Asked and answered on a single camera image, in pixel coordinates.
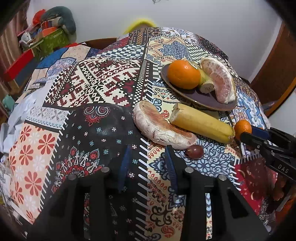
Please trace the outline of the large orange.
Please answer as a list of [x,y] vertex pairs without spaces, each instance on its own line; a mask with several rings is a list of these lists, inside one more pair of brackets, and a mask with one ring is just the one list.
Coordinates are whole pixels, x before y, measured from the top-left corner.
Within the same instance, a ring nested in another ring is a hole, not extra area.
[[176,60],[168,66],[167,78],[178,88],[191,90],[200,84],[200,71],[187,60]]

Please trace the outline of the small mandarin orange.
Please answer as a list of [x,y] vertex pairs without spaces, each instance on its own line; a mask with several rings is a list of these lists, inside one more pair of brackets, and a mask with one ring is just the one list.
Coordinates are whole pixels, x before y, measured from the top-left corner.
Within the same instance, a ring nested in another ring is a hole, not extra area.
[[252,133],[252,126],[247,120],[239,120],[235,126],[235,138],[240,141],[240,136],[243,132]]

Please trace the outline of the dark red grape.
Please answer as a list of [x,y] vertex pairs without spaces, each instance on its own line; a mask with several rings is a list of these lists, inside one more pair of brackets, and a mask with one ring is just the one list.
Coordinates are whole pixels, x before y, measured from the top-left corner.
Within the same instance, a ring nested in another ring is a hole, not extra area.
[[192,145],[186,149],[186,154],[191,159],[200,159],[204,155],[204,149],[200,145]]

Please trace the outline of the dark purple plate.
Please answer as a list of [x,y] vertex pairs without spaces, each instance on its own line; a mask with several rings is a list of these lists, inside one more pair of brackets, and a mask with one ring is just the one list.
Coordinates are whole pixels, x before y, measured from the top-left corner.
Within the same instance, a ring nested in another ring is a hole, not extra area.
[[237,98],[229,102],[227,104],[220,103],[217,101],[216,94],[214,91],[204,94],[202,93],[199,88],[195,89],[182,89],[178,88],[175,85],[171,84],[171,82],[168,79],[168,67],[170,64],[167,64],[162,67],[161,69],[161,77],[163,81],[172,89],[174,92],[176,92],[178,95],[184,97],[185,99],[194,102],[196,104],[199,104],[205,108],[211,109],[211,110],[218,110],[218,111],[231,111],[233,110],[237,105]]

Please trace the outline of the yellow banana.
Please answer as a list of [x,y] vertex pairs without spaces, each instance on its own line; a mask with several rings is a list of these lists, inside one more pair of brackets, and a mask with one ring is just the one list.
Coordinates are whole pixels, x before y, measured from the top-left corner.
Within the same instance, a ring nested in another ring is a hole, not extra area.
[[232,143],[235,137],[234,128],[229,124],[182,103],[173,106],[170,123],[223,144]]

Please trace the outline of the yellow foam arch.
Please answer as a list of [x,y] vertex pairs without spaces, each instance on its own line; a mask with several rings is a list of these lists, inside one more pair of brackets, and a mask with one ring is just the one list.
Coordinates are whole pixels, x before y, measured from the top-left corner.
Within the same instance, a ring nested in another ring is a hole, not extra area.
[[135,21],[133,21],[128,28],[123,32],[124,35],[129,34],[130,32],[134,31],[134,30],[139,30],[142,28],[150,28],[150,27],[156,27],[156,23],[153,22],[150,19],[145,19],[145,18],[141,18],[141,19],[137,19]]

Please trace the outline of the red plastic bag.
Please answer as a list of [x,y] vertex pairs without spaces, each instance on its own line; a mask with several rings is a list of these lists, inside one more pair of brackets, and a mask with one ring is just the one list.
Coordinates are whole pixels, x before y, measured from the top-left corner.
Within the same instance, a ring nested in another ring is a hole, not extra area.
[[34,26],[35,26],[35,25],[38,25],[38,24],[40,24],[40,23],[42,23],[41,18],[42,18],[42,15],[43,15],[45,12],[46,12],[45,9],[41,9],[41,10],[39,10],[39,11],[37,11],[37,12],[35,13],[35,15],[33,16],[33,19],[32,19],[32,24],[33,24]]

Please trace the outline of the colourful patchwork tablecloth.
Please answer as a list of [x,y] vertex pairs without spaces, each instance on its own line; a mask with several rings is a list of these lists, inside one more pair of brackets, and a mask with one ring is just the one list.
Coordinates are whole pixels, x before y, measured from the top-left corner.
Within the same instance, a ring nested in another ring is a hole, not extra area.
[[123,190],[110,196],[111,229],[117,240],[179,240],[186,198],[169,182],[164,147],[143,136],[133,123],[142,100],[168,120],[183,103],[206,109],[172,90],[161,69],[175,60],[223,63],[236,87],[232,111],[209,110],[233,125],[247,120],[266,129],[270,122],[256,93],[237,75],[228,56],[194,33],[169,27],[135,30],[101,51],[84,46],[62,48],[42,60],[32,74],[37,98],[11,145],[10,198],[29,228],[66,178],[85,177],[131,149]]

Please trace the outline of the grey neck pillow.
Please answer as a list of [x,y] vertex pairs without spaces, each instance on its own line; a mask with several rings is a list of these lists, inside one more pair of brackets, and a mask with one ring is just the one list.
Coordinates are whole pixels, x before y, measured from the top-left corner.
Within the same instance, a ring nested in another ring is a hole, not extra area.
[[55,6],[47,10],[41,17],[41,22],[54,20],[57,27],[62,27],[69,35],[76,33],[76,24],[69,8],[64,6]]

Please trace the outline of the small banana piece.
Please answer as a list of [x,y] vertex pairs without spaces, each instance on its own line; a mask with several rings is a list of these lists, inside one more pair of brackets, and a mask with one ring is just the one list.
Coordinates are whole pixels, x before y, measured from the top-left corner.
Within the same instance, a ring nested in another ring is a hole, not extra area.
[[199,90],[203,94],[209,94],[210,92],[215,90],[214,83],[212,79],[201,69],[201,67],[194,61],[190,61],[190,64],[199,70],[201,79],[199,83]]

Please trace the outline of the peeled pomelo segment on plate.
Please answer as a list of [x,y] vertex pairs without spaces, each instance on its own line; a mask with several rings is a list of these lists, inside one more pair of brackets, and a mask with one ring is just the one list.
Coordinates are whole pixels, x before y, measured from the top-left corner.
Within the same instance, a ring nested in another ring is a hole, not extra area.
[[236,99],[235,85],[226,66],[212,57],[202,58],[201,69],[213,81],[217,101],[228,104]]

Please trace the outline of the red box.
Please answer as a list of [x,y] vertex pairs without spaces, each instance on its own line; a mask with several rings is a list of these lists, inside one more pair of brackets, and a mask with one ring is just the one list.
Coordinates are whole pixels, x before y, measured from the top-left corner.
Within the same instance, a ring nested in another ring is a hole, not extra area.
[[29,49],[21,54],[20,57],[3,74],[3,81],[10,82],[14,80],[20,71],[25,68],[34,57],[35,54],[32,49]]

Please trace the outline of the green storage box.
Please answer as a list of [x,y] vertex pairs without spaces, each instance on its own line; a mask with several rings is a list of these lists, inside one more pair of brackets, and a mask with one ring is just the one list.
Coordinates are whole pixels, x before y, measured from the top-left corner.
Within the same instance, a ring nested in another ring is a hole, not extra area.
[[51,27],[39,32],[32,46],[35,57],[42,58],[70,44],[69,38],[62,28]]

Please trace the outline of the striped curtain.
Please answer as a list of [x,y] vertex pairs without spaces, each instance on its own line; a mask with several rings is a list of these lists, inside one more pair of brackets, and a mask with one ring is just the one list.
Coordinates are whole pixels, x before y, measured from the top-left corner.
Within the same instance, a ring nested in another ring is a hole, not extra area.
[[25,11],[18,11],[12,20],[6,25],[1,34],[1,82],[7,69],[21,55],[19,48],[18,34],[28,27],[27,14]]

